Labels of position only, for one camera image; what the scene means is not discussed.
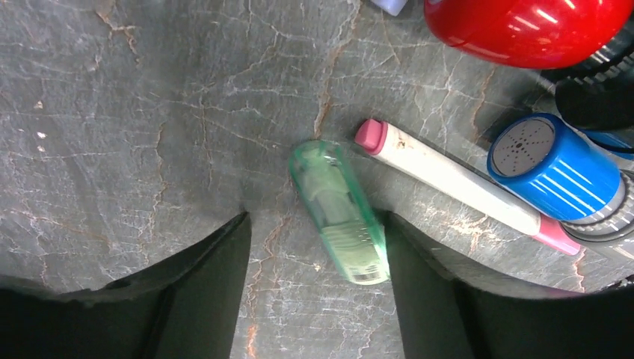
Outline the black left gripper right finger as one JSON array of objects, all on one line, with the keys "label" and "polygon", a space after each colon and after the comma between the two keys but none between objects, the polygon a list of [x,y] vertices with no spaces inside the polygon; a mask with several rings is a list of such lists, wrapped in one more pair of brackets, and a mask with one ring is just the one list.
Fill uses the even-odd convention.
[{"label": "black left gripper right finger", "polygon": [[384,213],[407,358],[631,358],[633,287],[588,294],[493,270]]}]

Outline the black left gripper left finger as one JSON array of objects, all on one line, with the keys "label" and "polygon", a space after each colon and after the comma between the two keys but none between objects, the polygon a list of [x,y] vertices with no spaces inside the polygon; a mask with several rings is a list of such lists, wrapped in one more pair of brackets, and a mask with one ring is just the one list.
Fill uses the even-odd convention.
[{"label": "black left gripper left finger", "polygon": [[1,278],[3,358],[228,358],[244,289],[251,220],[101,289],[56,293]]}]

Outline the green small highlighter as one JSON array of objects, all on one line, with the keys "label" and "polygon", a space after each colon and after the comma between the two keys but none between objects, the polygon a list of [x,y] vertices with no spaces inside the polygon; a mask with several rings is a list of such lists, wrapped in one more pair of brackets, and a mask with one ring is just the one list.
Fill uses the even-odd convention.
[{"label": "green small highlighter", "polygon": [[341,147],[304,142],[292,151],[289,172],[339,273],[363,286],[388,281],[383,225]]}]

